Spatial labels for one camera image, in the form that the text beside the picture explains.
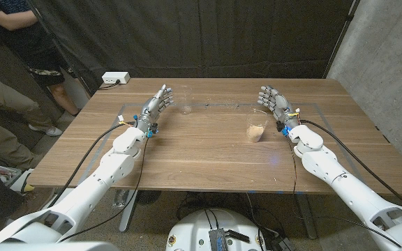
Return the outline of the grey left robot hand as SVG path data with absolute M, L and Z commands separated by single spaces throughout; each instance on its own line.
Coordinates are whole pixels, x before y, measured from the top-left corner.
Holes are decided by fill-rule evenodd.
M 143 104 L 135 127 L 141 129 L 142 132 L 147 132 L 151 125 L 157 122 L 160 113 L 172 103 L 173 90 L 164 84 L 153 97 Z

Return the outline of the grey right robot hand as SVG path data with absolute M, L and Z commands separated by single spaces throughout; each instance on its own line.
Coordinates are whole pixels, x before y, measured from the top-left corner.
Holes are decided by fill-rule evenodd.
M 262 86 L 259 92 L 258 103 L 267 107 L 278 123 L 278 127 L 295 128 L 300 125 L 299 115 L 288 100 L 272 86 Z

